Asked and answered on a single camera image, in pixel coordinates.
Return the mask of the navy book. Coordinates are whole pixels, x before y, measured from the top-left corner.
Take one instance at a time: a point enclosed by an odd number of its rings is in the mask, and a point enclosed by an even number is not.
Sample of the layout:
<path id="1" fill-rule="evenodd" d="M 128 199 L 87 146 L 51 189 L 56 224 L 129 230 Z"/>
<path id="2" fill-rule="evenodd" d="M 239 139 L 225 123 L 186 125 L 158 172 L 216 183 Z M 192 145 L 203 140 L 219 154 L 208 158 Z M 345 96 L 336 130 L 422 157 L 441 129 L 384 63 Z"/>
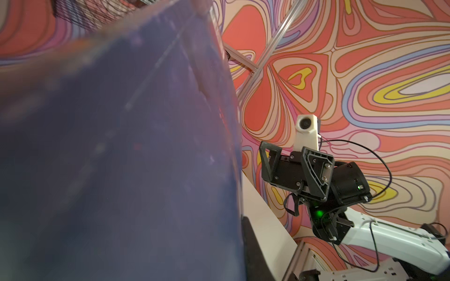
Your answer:
<path id="1" fill-rule="evenodd" d="M 1 74 L 3 281 L 243 281 L 241 124 L 212 1 Z"/>

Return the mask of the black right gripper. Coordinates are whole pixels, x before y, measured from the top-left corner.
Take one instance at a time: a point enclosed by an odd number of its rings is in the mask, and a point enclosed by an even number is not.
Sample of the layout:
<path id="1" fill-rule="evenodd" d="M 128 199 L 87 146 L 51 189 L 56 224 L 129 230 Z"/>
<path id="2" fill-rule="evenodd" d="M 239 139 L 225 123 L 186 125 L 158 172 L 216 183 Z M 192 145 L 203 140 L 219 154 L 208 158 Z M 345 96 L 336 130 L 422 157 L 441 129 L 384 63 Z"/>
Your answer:
<path id="1" fill-rule="evenodd" d="M 308 207 L 341 207 L 373 199 L 368 181 L 355 162 L 336 162 L 332 155 L 304 147 L 301 154 L 281 155 L 282 148 L 262 141 L 261 177 L 289 191 Z"/>

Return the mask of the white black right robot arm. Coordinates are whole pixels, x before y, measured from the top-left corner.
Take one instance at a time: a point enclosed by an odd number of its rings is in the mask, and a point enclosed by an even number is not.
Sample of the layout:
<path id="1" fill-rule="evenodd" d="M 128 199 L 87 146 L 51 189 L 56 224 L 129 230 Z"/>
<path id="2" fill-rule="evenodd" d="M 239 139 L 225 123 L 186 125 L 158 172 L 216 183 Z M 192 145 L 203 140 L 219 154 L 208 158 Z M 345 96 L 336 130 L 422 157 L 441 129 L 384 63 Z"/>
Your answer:
<path id="1" fill-rule="evenodd" d="M 385 261 L 360 266 L 347 262 L 344 270 L 293 269 L 296 281 L 447 281 L 450 253 L 446 235 L 436 223 L 419 228 L 384 221 L 353 209 L 374 199 L 369 184 L 354 162 L 310 148 L 282 154 L 280 147 L 262 142 L 259 147 L 262 179 L 286 190 L 298 216 L 307 209 L 314 235 L 331 244 L 357 246 L 387 255 Z"/>

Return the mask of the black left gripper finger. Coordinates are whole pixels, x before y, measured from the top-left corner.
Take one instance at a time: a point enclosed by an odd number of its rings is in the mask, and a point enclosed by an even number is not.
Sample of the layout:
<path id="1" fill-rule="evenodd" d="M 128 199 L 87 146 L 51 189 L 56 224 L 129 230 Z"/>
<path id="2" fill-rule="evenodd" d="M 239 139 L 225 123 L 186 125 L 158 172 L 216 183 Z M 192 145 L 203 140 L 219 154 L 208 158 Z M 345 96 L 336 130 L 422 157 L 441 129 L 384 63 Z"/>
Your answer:
<path id="1" fill-rule="evenodd" d="M 246 281 L 274 281 L 248 217 L 241 219 Z"/>

